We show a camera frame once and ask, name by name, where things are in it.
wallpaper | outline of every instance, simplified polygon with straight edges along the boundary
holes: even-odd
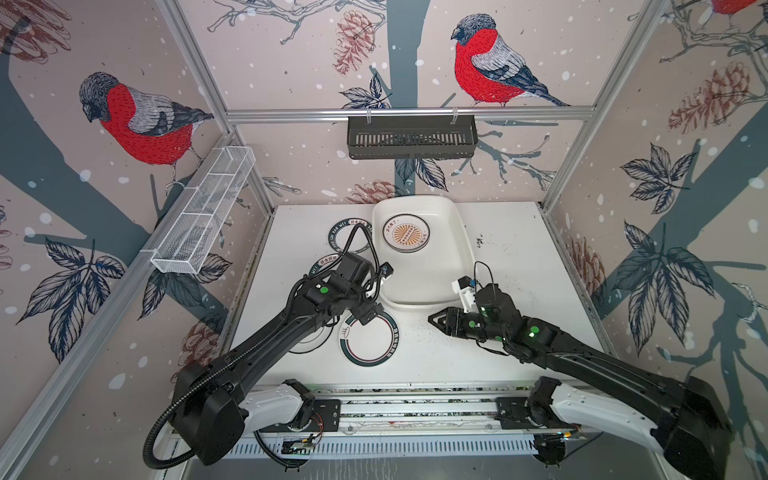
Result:
[[[592,104],[643,3],[181,2],[229,109]]]
[[[21,478],[149,478],[141,458],[147,432],[168,407],[182,367],[207,365],[218,355],[264,219],[251,190],[243,189],[199,276],[151,274]],[[153,280],[161,276],[164,282]],[[159,290],[173,290],[175,298],[154,301]]]
[[[239,125],[279,204],[374,204],[408,194],[453,201],[540,201],[582,122],[478,124],[471,159],[353,160],[346,122]]]
[[[622,359],[697,376],[768,478],[768,7],[672,2],[554,209]]]
[[[0,13],[5,441],[220,132],[153,2]]]

bird head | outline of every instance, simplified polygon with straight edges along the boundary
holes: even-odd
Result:
[[[451,40],[456,40],[458,43],[465,47],[475,33],[481,30],[495,30],[496,22],[493,21],[490,15],[485,13],[475,13],[464,18],[456,25],[456,29],[451,35]]]
[[[109,104],[107,95],[109,91],[117,87],[120,82],[110,74],[103,71],[97,71],[91,74],[80,85],[80,103],[83,104],[83,113],[88,121],[99,119],[109,121],[112,116],[109,115]]]

white table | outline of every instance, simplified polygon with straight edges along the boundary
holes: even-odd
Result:
[[[496,283],[509,293],[518,309],[524,315],[560,326],[602,351],[536,204],[457,205],[476,259],[493,269]],[[370,221],[372,209],[373,205],[280,206],[232,346],[271,320],[285,306],[290,287],[320,257],[334,253],[327,236],[336,222],[350,217]],[[370,259],[370,252],[363,256]],[[478,268],[478,278],[488,282],[485,268]],[[511,357],[487,353],[471,340],[445,336],[427,323],[426,314],[403,313],[386,305],[385,309],[399,326],[400,343],[392,358],[382,365],[363,367],[348,361],[334,330],[318,350],[306,355],[286,354],[259,383],[276,385],[295,378],[308,386],[445,388],[530,382],[541,375],[568,378]],[[486,346],[500,347],[495,343]]]

gray floor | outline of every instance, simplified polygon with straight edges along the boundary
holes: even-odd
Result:
[[[582,442],[573,442],[569,451]],[[221,460],[211,466],[191,461],[184,480],[655,480],[662,479],[647,449],[607,433],[565,459],[561,468],[545,468],[532,456],[426,457],[367,460],[317,460],[300,472],[285,473],[269,459]]]

mesh basket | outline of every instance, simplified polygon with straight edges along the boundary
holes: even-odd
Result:
[[[349,158],[469,158],[475,154],[478,132],[475,117],[350,117],[346,144]]]
[[[152,263],[159,271],[200,272],[254,163],[253,152],[248,147],[221,149],[152,256]]]

